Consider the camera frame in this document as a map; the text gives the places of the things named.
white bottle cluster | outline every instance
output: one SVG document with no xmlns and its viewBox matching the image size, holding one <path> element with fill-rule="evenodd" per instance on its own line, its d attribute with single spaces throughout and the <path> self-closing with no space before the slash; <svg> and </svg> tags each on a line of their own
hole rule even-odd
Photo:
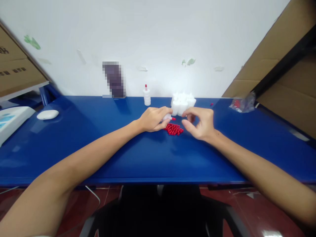
<svg viewBox="0 0 316 237">
<path fill-rule="evenodd" d="M 172 116 L 182 116 L 183 112 L 189 107 L 194 107 L 197 100 L 193 95 L 183 93 L 174 93 L 171 100 Z"/>
</svg>

mouse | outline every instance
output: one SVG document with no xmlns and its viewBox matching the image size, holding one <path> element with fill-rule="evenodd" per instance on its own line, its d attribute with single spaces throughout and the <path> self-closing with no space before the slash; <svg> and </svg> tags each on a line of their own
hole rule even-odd
<svg viewBox="0 0 316 237">
<path fill-rule="evenodd" d="M 45 110 L 40 112 L 36 117 L 40 120 L 56 118 L 59 112 L 57 110 Z"/>
</svg>

green mark on wall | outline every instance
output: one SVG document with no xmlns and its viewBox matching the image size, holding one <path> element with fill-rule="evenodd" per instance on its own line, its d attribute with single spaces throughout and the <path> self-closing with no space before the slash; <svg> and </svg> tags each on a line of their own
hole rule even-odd
<svg viewBox="0 0 316 237">
<path fill-rule="evenodd" d="M 30 37 L 28 35 L 25 35 L 24 41 L 29 43 L 30 45 L 32 45 L 34 48 L 40 49 L 40 45 L 36 42 L 36 40 L 33 37 L 32 37 L 32 39 L 30 39 Z"/>
<path fill-rule="evenodd" d="M 194 63 L 195 63 L 195 59 L 189 59 L 189 61 L 187 63 L 185 62 L 185 59 L 183 59 L 181 65 L 183 66 L 183 64 L 184 64 L 184 67 L 186 67 L 186 66 L 190 66 Z"/>
<path fill-rule="evenodd" d="M 187 63 L 188 66 L 192 65 L 195 63 L 195 59 L 190 59 Z"/>
</svg>

cardboard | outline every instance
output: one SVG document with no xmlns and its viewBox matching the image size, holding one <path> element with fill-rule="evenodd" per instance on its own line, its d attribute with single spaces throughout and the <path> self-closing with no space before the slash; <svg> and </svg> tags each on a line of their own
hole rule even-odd
<svg viewBox="0 0 316 237">
<path fill-rule="evenodd" d="M 231 85 L 227 88 L 225 95 L 229 95 L 227 97 L 241 97 L 245 98 L 249 92 L 259 83 L 259 81 L 251 81 L 251 80 L 236 80 L 231 83 Z"/>
<path fill-rule="evenodd" d="M 294 65 L 257 101 L 316 139 L 316 56 Z"/>
<path fill-rule="evenodd" d="M 222 97 L 242 97 L 252 91 L 249 83 L 235 81 L 258 84 L 315 24 L 315 1 L 291 0 Z"/>
<path fill-rule="evenodd" d="M 0 63 L 0 97 L 43 82 L 46 79 L 28 59 Z"/>
<path fill-rule="evenodd" d="M 303 58 L 277 84 L 316 98 L 316 55 Z"/>
<path fill-rule="evenodd" d="M 0 62 L 26 59 L 27 56 L 0 27 Z"/>
<path fill-rule="evenodd" d="M 257 101 L 316 139 L 316 99 L 274 84 Z"/>
</svg>

hand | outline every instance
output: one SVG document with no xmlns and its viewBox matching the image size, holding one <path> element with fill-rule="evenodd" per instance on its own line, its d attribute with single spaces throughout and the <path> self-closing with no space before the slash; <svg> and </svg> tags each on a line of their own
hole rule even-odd
<svg viewBox="0 0 316 237">
<path fill-rule="evenodd" d="M 139 122 L 139 126 L 142 128 L 142 132 L 155 132 L 167 127 L 167 124 L 170 122 L 169 119 L 160 123 L 166 114 L 172 114 L 172 109 L 167 108 L 166 106 L 161 108 L 149 107 L 146 109 L 146 111 L 137 120 Z"/>
<path fill-rule="evenodd" d="M 214 111 L 211 109 L 190 107 L 182 114 L 182 117 L 187 116 L 188 119 L 183 119 L 182 124 L 193 137 L 211 144 L 216 139 L 216 136 L 219 135 L 219 131 L 214 128 L 213 115 Z M 195 121 L 196 116 L 198 116 L 200 121 L 195 127 L 192 123 Z"/>
</svg>

